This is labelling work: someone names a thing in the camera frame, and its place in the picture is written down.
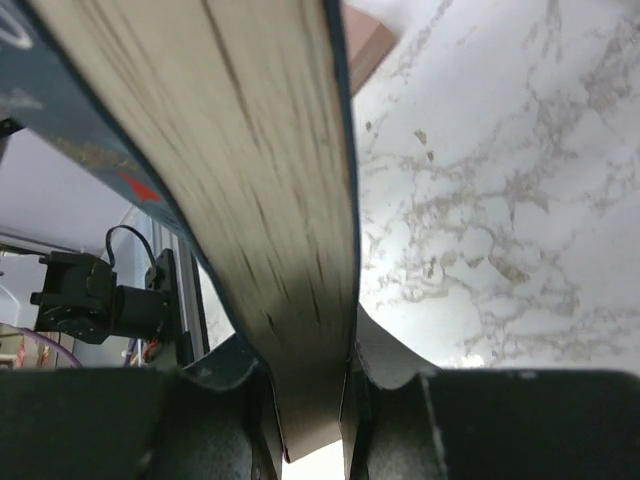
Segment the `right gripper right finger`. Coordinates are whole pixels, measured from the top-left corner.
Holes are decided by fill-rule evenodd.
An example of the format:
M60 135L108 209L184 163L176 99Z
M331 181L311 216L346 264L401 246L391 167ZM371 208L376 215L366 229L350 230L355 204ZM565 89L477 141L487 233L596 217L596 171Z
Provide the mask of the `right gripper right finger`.
M635 479L639 379L440 368L360 311L342 441L349 479Z

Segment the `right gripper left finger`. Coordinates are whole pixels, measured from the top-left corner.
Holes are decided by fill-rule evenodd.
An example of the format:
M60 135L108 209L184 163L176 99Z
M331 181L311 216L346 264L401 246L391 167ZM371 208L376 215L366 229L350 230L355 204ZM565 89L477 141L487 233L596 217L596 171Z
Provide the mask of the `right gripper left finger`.
M229 338L184 369L1 373L5 479L277 479L270 383Z

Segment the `Nineteen Eighty-Four book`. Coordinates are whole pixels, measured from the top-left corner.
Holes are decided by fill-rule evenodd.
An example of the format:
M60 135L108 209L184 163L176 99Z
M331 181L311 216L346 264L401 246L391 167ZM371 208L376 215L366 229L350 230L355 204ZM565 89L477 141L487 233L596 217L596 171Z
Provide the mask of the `Nineteen Eighty-Four book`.
M288 460L338 438L360 274L339 2L5 1L1 109L190 243Z

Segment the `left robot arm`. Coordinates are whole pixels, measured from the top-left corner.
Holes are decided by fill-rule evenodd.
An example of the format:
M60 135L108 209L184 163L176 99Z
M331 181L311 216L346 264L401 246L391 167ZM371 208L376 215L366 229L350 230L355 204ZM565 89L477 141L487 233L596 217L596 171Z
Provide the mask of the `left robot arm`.
M88 253L54 251L38 263L46 268L43 287L30 296L38 308L34 330L69 335L98 345L111 336L144 340L147 361L165 346L173 346L176 363L193 360L190 336L181 318L178 272L172 250L154 255L149 242L130 226L150 259L142 288L119 285L111 239L105 235L107 260Z

